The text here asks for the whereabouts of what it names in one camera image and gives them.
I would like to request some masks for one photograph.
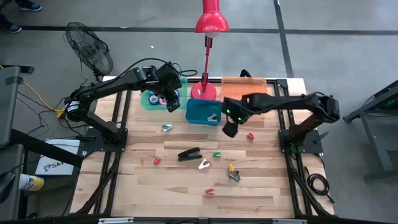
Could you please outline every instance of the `blue container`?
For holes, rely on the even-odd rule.
[[[213,114],[217,121],[208,121]],[[216,100],[189,99],[185,118],[192,124],[218,125],[221,121],[221,102]]]

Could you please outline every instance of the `orange tray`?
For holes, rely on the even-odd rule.
[[[265,78],[223,77],[221,79],[223,97],[241,100],[243,95],[250,93],[268,93]]]

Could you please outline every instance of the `shoe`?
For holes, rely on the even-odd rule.
[[[12,34],[17,34],[22,30],[20,26],[17,26],[8,20],[2,21],[1,27]]]
[[[37,11],[40,11],[40,10],[43,9],[43,7],[41,5],[33,3],[31,1],[28,1],[28,0],[23,1],[23,3],[18,4],[18,6],[19,6],[19,9],[23,10],[23,11],[28,11],[29,10],[29,11],[37,12]]]

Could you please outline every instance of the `gray floor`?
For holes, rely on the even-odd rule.
[[[80,21],[89,26],[183,28],[194,27],[201,13],[197,0],[38,2],[44,7],[42,12],[20,12],[11,4],[3,13],[15,23],[25,25],[64,26],[70,21]],[[221,0],[220,4],[231,28],[278,28],[271,0]],[[280,0],[280,6],[286,29],[398,29],[398,2],[394,0]],[[203,35],[172,32],[97,32],[97,35],[109,45],[115,62],[113,74],[144,57],[164,58],[178,62],[183,69],[203,72]],[[340,102],[342,115],[355,110],[370,95],[397,79],[397,41],[398,36],[380,35],[287,36],[295,77],[305,79],[308,91],[333,94]],[[257,77],[287,76],[279,34],[221,34],[213,42],[210,58],[212,76],[235,76],[243,68]],[[63,32],[24,30],[17,35],[0,32],[0,63],[34,66],[34,74],[24,78],[50,105],[57,104],[83,80],[79,60],[64,42]],[[93,80],[85,66],[83,75]],[[21,92],[34,97],[26,86],[21,87]],[[36,111],[42,111],[43,108],[23,100]],[[39,138],[74,135],[60,127],[53,114],[44,114],[44,119],[50,131]],[[19,103],[14,128],[28,132],[36,126],[37,115]],[[370,148],[362,124],[339,121],[319,129],[330,132],[323,140],[323,147],[336,214],[397,222],[398,182],[365,184],[362,180],[364,174],[379,168],[376,152]],[[59,196],[64,191],[58,189],[36,196],[30,209],[41,217],[60,215],[68,201],[68,197]]]

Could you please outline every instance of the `wooden table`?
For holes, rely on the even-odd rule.
[[[287,81],[290,95],[306,93],[303,79],[288,78]],[[220,85],[216,84],[217,100],[221,101]],[[272,85],[268,89],[274,95]],[[225,117],[219,126],[189,124],[185,110],[173,113],[145,110],[140,105],[140,95],[135,91],[131,98],[129,137],[119,166],[113,217],[294,217],[285,157],[279,151],[276,111],[253,116],[239,126],[235,138],[229,138],[221,130]],[[111,120],[115,97],[98,100],[96,114]],[[295,122],[300,123],[309,115],[309,111],[294,111]],[[173,130],[164,133],[163,123],[172,123]],[[246,139],[248,133],[254,134],[253,142]],[[178,162],[177,154],[193,147],[200,147],[203,158],[210,162],[209,169],[198,170],[200,159]],[[213,157],[217,151],[221,152],[221,158]],[[103,156],[103,152],[96,152],[83,162],[71,212],[81,208],[97,187]],[[157,166],[153,165],[155,157],[162,159]],[[229,163],[240,171],[240,182],[227,178]],[[321,161],[314,155],[303,154],[303,163],[311,173],[325,175]],[[215,195],[205,194],[210,188],[215,189]],[[301,190],[298,197],[304,211]],[[326,197],[316,195],[316,198],[333,213]]]

